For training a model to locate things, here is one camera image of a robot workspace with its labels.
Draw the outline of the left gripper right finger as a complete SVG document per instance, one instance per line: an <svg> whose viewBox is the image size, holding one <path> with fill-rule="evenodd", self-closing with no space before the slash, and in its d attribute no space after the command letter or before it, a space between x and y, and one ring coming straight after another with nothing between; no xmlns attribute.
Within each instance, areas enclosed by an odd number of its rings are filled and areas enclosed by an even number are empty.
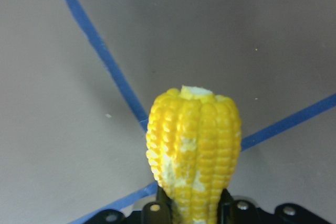
<svg viewBox="0 0 336 224"><path fill-rule="evenodd" d="M220 196L217 223L259 223L256 206L247 199L234 199L227 189Z"/></svg>

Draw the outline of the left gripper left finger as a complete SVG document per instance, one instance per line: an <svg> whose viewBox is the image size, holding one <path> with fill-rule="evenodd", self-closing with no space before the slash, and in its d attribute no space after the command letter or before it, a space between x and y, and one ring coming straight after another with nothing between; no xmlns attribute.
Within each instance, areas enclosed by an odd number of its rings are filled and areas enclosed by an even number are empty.
<svg viewBox="0 0 336 224"><path fill-rule="evenodd" d="M171 224L171 200L165 191L158 187L155 201L145 204L141 211L141 223L148 224Z"/></svg>

